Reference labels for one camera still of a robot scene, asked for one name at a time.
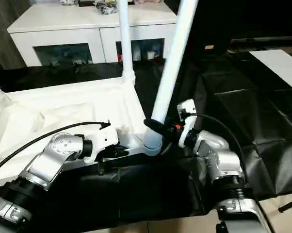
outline white pole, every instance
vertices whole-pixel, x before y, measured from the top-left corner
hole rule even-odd
[[[178,10],[178,18],[170,54],[165,62],[155,106],[151,118],[164,123],[170,105],[180,63],[186,48],[189,32],[195,16],[199,0],[182,0]],[[161,146],[162,136],[151,129],[147,129],[144,145],[149,149]]]
[[[132,64],[130,26],[128,16],[128,1],[118,1],[120,31],[121,31],[121,48],[122,48],[122,62],[123,72],[122,77],[124,81],[132,80],[135,83],[135,75]]]

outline glass cabinet door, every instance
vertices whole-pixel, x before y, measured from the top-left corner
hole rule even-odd
[[[105,63],[97,28],[10,35],[28,67]]]
[[[122,61],[121,42],[116,41],[117,58]],[[163,59],[164,38],[132,40],[132,59],[133,61],[145,61],[153,59]]]
[[[88,44],[37,46],[34,50],[43,66],[58,66],[64,64],[92,64]]]

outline tile floor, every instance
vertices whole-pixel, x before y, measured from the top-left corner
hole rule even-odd
[[[277,210],[290,201],[292,194],[261,202],[276,233],[292,233],[292,209],[282,214]],[[211,211],[207,216],[139,222],[91,233],[216,233],[215,226],[218,222],[217,212]]]

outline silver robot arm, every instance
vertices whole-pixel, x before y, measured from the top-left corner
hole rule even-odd
[[[238,155],[231,151],[228,142],[208,131],[194,129],[197,116],[195,103],[187,100],[177,106],[182,124],[162,125],[152,119],[144,123],[166,139],[189,147],[205,160],[208,178],[216,195],[221,224],[218,233],[271,233],[263,213],[255,200],[245,193],[244,173]]]
[[[95,159],[99,152],[117,143],[117,132],[112,126],[89,139],[68,133],[54,135],[18,178],[5,184],[7,191],[0,197],[0,233],[22,232],[27,227],[67,161]]]

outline black cloth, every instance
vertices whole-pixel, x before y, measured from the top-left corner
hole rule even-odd
[[[134,69],[135,89],[146,117],[150,117],[163,63],[136,63]],[[12,77],[9,82],[2,79],[4,72]],[[121,72],[121,64],[4,70],[0,87],[17,91],[112,78]],[[257,199],[292,193],[289,85],[249,53],[225,55],[195,65],[183,61],[168,116],[177,118],[176,104],[188,98],[195,100],[198,113],[220,119],[236,134]],[[215,123],[198,119],[195,127],[223,136],[238,152],[229,134]],[[139,154],[109,161],[103,176],[98,175],[96,165],[62,173],[41,215],[33,221],[33,231],[48,230],[41,221],[62,232],[82,232],[141,220],[204,215],[215,200],[203,160],[174,146],[165,156]]]

